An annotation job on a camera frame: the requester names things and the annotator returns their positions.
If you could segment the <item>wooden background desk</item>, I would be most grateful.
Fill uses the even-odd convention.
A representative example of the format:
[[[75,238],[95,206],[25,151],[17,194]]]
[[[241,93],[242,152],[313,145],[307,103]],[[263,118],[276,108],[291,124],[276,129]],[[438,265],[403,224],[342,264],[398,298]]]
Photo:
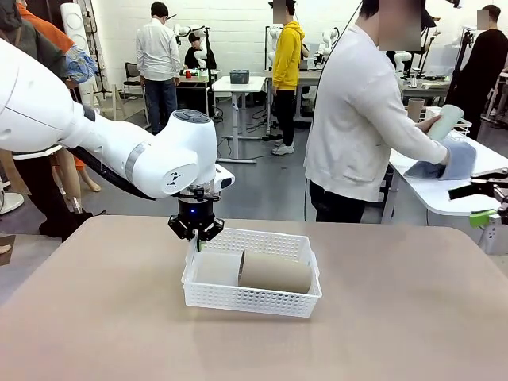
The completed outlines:
[[[208,81],[204,77],[180,78],[176,87],[177,110],[175,117],[183,121],[195,136],[211,134],[213,122],[210,117],[210,96]]]

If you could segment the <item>white wooden step stand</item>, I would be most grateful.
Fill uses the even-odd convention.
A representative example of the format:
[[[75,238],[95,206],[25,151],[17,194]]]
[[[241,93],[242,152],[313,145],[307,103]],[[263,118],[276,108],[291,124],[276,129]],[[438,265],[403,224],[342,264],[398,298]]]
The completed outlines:
[[[124,103],[115,85],[110,90],[99,90],[96,84],[92,85],[92,106],[105,117],[117,121],[119,113],[126,115]]]

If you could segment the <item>seated person in black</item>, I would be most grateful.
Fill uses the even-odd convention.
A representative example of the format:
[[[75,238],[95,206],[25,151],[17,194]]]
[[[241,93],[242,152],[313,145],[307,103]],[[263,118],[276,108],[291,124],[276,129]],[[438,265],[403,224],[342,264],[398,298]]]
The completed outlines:
[[[186,69],[207,68],[216,70],[217,62],[213,51],[206,44],[206,38],[198,37],[195,33],[190,33],[188,40],[190,47],[185,55],[184,67]]]

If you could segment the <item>grey long background desk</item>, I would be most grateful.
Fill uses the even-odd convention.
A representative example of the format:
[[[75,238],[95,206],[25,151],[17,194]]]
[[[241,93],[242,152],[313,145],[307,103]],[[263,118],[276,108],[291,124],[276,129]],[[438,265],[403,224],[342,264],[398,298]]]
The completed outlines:
[[[400,85],[402,103],[406,106],[410,99],[424,99],[424,106],[442,106],[445,103],[450,82],[418,79],[416,86],[411,81],[404,80]]]

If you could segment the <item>white perforated plastic basket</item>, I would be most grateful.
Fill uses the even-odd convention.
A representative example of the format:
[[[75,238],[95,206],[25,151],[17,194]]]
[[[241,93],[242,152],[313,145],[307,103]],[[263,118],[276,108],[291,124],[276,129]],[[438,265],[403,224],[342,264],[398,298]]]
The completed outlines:
[[[189,243],[182,283],[188,306],[307,318],[322,296],[319,269],[308,237],[225,228],[202,251]],[[313,278],[307,294],[240,287],[244,250],[309,264]]]

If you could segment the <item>white rounded table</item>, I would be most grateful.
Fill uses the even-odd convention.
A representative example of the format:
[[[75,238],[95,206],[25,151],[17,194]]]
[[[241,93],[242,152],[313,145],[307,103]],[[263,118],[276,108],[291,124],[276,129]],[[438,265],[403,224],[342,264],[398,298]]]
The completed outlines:
[[[450,136],[455,142],[467,142],[475,148],[477,153],[475,173],[508,167],[508,158],[505,156],[458,132],[452,132]],[[481,194],[451,200],[448,191],[467,185],[466,180],[444,181],[406,177],[406,171],[415,163],[415,160],[407,158],[395,150],[391,152],[390,167],[394,170],[394,174],[383,210],[383,224],[389,224],[392,221],[400,184],[404,184],[410,193],[418,199],[418,202],[433,214],[458,218],[469,217],[473,212],[498,209],[499,202]]]

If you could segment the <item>person's left hand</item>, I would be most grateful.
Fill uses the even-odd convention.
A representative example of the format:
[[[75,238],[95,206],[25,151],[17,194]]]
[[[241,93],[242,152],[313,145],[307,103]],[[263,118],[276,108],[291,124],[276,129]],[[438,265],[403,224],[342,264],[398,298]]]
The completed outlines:
[[[424,120],[416,124],[416,126],[424,133],[428,134],[433,125],[441,119],[441,115],[438,114],[430,119]]]

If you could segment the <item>person in dark vest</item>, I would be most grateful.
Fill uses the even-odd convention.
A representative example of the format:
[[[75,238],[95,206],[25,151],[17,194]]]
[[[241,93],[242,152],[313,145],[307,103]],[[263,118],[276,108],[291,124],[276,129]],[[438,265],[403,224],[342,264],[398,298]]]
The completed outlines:
[[[0,0],[0,39],[39,61],[60,79],[64,77],[64,54],[29,21],[22,19],[16,0]],[[40,234],[64,241],[92,217],[90,213],[80,217],[68,209],[54,181],[48,156],[16,160],[7,152],[4,157],[8,166],[16,168],[8,174],[23,181],[30,200],[46,217],[40,225]]]

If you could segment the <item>small white standing desk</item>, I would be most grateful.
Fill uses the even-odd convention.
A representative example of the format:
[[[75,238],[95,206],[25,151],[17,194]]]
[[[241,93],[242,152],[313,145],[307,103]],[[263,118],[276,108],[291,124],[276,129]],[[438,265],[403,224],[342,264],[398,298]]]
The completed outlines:
[[[256,159],[241,159],[239,157],[239,141],[240,140],[256,140],[256,137],[247,137],[244,133],[240,133],[239,116],[240,109],[237,105],[240,96],[245,97],[246,94],[260,93],[264,89],[266,78],[263,76],[251,76],[246,84],[233,84],[230,77],[223,76],[213,85],[213,91],[219,93],[230,93],[232,107],[232,135],[223,136],[224,139],[232,141],[231,157],[220,158],[218,163],[224,164],[247,164],[256,165]]]

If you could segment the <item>brown towel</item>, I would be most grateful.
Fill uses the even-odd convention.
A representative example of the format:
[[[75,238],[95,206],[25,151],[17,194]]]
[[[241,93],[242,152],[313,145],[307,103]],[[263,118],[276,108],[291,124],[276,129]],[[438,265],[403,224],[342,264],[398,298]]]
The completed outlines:
[[[312,278],[309,264],[247,250],[242,253],[238,271],[240,287],[307,294]]]

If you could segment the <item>green towel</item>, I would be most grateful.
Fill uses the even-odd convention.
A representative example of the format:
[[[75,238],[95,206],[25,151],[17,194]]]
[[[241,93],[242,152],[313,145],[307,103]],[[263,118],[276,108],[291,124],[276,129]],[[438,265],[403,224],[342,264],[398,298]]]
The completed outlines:
[[[459,120],[464,116],[463,110],[454,105],[443,105],[439,119],[433,123],[427,135],[434,141],[442,141],[450,134]]]

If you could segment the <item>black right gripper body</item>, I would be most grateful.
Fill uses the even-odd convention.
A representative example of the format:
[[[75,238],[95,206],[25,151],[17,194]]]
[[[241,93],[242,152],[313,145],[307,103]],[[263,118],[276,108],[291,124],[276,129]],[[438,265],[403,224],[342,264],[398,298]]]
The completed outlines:
[[[500,203],[497,215],[501,218],[503,225],[508,225],[508,187],[494,185],[495,199]]]

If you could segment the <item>blue grey towel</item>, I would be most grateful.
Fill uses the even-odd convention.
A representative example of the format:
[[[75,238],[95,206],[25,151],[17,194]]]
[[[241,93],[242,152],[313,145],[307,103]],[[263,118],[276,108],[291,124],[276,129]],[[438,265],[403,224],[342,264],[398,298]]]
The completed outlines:
[[[448,149],[447,164],[431,164],[418,161],[410,167],[405,177],[415,179],[464,180],[468,179],[474,169],[477,153],[469,143],[452,138],[441,142]]]

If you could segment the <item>person in white shirt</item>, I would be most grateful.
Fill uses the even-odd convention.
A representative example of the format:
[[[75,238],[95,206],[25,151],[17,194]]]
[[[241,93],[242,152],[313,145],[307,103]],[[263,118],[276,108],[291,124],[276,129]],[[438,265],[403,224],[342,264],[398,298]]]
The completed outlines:
[[[168,17],[169,9],[164,3],[152,3],[151,21],[137,30],[136,37],[137,68],[155,135],[178,108],[179,46],[174,31],[165,25]]]

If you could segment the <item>standing person in black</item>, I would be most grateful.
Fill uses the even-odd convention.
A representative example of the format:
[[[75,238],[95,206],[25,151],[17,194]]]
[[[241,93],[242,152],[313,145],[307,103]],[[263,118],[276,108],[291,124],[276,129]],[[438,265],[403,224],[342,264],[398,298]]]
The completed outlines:
[[[487,5],[483,10],[489,12],[487,29],[476,37],[469,59],[447,101],[462,109],[464,119],[471,122],[468,136],[472,140],[478,138],[487,96],[505,68],[508,57],[508,37],[498,28],[501,9]]]

